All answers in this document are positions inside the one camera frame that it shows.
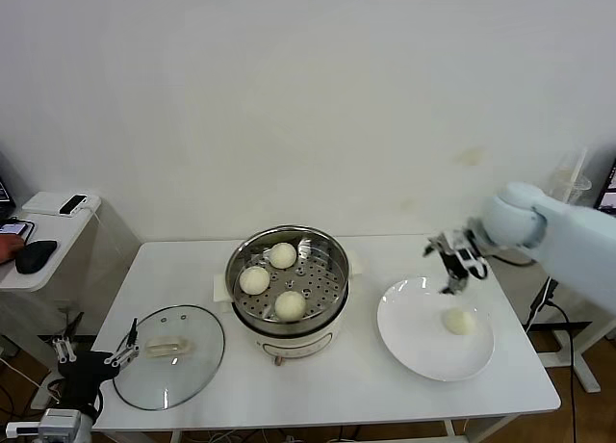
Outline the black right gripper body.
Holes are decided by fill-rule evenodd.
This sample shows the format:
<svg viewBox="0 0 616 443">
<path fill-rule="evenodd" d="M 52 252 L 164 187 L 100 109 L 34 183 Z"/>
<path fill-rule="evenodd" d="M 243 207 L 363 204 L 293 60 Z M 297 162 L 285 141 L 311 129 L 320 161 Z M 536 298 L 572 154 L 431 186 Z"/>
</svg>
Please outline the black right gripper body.
<svg viewBox="0 0 616 443">
<path fill-rule="evenodd" d="M 455 260 L 465 270 L 485 270 L 487 268 L 487 262 L 470 228 L 444 231 L 442 248 L 444 254 Z"/>
</svg>

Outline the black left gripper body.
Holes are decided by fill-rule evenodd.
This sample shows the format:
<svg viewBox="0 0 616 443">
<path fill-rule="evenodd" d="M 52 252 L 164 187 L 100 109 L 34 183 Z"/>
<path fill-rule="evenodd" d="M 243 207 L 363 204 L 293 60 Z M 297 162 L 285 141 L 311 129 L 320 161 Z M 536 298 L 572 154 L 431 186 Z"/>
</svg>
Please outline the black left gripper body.
<svg viewBox="0 0 616 443">
<path fill-rule="evenodd" d="M 60 364 L 65 380 L 60 404 L 64 407 L 94 405 L 102 383 L 118 375 L 110 352 L 81 352 L 75 361 Z"/>
</svg>

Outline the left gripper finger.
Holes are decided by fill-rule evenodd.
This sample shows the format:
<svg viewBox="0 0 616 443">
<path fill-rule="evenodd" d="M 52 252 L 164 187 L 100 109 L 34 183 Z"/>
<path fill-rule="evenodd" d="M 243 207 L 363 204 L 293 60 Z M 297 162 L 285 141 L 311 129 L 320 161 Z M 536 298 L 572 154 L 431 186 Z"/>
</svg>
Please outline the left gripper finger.
<svg viewBox="0 0 616 443">
<path fill-rule="evenodd" d="M 124 339 L 124 343 L 112 356 L 106 358 L 104 363 L 110 366 L 126 366 L 140 354 L 140 347 L 137 344 L 138 338 L 138 319 L 134 318 L 131 328 Z"/>
<path fill-rule="evenodd" d="M 64 331 L 60 335 L 56 335 L 52 338 L 52 347 L 56 352 L 59 362 L 77 361 L 77 355 L 72 348 L 72 341 L 82 318 L 83 313 L 79 312 L 72 321 L 67 323 Z"/>
</svg>

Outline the person's hand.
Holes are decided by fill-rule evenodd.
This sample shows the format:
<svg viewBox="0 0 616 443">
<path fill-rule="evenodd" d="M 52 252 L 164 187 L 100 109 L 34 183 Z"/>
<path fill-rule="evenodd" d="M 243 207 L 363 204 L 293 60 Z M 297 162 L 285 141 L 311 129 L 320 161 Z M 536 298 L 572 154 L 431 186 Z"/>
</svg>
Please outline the person's hand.
<svg viewBox="0 0 616 443">
<path fill-rule="evenodd" d="M 16 234 L 0 235 L 0 264 L 12 261 L 25 247 L 23 239 Z"/>
</svg>

